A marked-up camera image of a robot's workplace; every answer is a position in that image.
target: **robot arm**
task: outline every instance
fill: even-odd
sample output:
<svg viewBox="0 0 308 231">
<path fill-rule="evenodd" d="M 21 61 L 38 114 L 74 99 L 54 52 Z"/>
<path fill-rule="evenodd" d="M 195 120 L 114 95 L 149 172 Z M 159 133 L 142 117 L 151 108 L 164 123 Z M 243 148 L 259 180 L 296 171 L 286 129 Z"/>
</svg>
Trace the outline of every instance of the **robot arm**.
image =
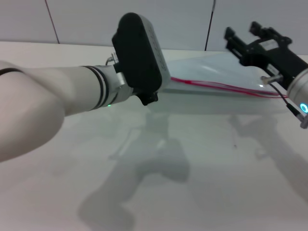
<svg viewBox="0 0 308 231">
<path fill-rule="evenodd" d="M 292 40 L 271 27 L 262 28 L 257 22 L 251 24 L 250 32 L 259 39 L 245 44 L 228 27 L 226 48 L 240 60 L 241 65 L 263 69 L 270 75 L 261 78 L 264 84 L 279 83 L 287 90 L 289 99 L 308 113 L 308 64 L 288 49 Z M 303 116 L 289 103 L 287 107 L 300 120 L 301 128 L 308 128 L 308 116 Z"/>
<path fill-rule="evenodd" d="M 151 23 L 128 13 L 112 42 L 114 65 L 29 69 L 0 62 L 0 161 L 45 144 L 65 116 L 132 95 L 143 105 L 158 100 L 170 74 Z"/>
</svg>

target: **black ring band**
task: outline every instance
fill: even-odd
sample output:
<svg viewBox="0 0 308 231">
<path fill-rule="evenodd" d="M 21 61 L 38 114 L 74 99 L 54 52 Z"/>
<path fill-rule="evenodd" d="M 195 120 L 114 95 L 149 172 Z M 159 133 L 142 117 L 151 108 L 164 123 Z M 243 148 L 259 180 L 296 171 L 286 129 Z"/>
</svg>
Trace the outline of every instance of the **black ring band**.
<svg viewBox="0 0 308 231">
<path fill-rule="evenodd" d="M 98 79 L 98 82 L 100 83 L 100 87 L 101 87 L 100 98 L 99 98 L 97 104 L 95 105 L 95 107 L 92 109 L 92 110 L 95 110 L 95 109 L 97 109 L 97 108 L 101 105 L 101 102 L 102 102 L 102 98 L 103 98 L 103 82 L 102 82 L 102 80 L 101 80 L 101 77 L 96 73 L 95 70 L 92 69 L 91 66 L 83 66 L 83 67 L 85 67 L 85 68 L 91 70 L 91 71 L 96 75 L 96 77 L 97 77 L 97 79 Z"/>
<path fill-rule="evenodd" d="M 19 69 L 9 67 L 9 68 L 5 68 L 5 69 L 0 70 L 0 76 L 4 75 L 6 73 L 9 73 L 9 72 L 13 72 L 13 71 L 22 72 Z"/>
<path fill-rule="evenodd" d="M 101 106 L 103 106 L 103 105 L 106 103 L 106 101 L 107 101 L 107 99 L 108 99 L 108 96 L 109 96 L 109 85 L 108 85 L 108 81 L 107 81 L 106 76 L 104 75 L 104 73 L 103 73 L 100 69 L 98 69 L 98 68 L 95 67 L 95 66 L 91 66 L 91 67 L 93 67 L 95 70 L 97 70 L 97 71 L 101 74 L 101 76 L 103 77 L 103 79 L 104 79 L 104 81 L 105 81 L 105 84 L 106 84 L 106 97 L 105 97 L 105 99 L 104 99 L 104 101 L 103 101 L 103 103 L 102 103 L 102 105 L 101 105 Z"/>
</svg>

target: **blue indicator light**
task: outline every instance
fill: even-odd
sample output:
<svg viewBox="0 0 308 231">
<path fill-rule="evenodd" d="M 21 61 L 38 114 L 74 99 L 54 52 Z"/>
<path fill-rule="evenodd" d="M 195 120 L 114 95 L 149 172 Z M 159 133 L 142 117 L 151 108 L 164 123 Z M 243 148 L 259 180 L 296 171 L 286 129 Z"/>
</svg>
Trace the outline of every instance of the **blue indicator light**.
<svg viewBox="0 0 308 231">
<path fill-rule="evenodd" d="M 307 107 L 307 105 L 306 105 L 306 104 L 301 103 L 301 104 L 300 104 L 300 109 L 302 109 L 302 110 L 303 110 L 303 112 L 308 113 L 308 107 Z"/>
</svg>

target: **white wall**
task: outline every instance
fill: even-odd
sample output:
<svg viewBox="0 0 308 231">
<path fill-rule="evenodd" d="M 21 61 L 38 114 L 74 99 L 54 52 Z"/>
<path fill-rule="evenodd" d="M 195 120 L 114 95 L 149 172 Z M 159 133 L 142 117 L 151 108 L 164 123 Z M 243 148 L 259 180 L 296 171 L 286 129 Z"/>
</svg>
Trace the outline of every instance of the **white wall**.
<svg viewBox="0 0 308 231">
<path fill-rule="evenodd" d="M 2 0 L 0 40 L 56 43 L 44 0 Z"/>
<path fill-rule="evenodd" d="M 223 51 L 223 35 L 231 26 L 246 42 L 256 39 L 248 30 L 252 21 L 273 27 L 293 40 L 295 53 L 308 54 L 307 0 L 217 0 L 210 30 L 208 51 Z"/>
<path fill-rule="evenodd" d="M 162 48 L 204 50 L 213 0 L 50 0 L 60 43 L 111 45 L 122 15 L 140 13 Z"/>
</svg>

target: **white table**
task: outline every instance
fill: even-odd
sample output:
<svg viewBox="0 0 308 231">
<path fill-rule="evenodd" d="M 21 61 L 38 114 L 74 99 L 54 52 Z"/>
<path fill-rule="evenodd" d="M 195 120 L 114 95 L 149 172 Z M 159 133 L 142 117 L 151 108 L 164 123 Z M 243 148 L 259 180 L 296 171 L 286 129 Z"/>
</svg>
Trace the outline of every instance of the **white table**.
<svg viewBox="0 0 308 231">
<path fill-rule="evenodd" d="M 1 59 L 27 67 L 103 64 L 111 51 L 0 43 Z M 0 230 L 306 231 L 307 137 L 280 99 L 131 97 L 68 117 L 49 143 L 0 164 Z"/>
</svg>

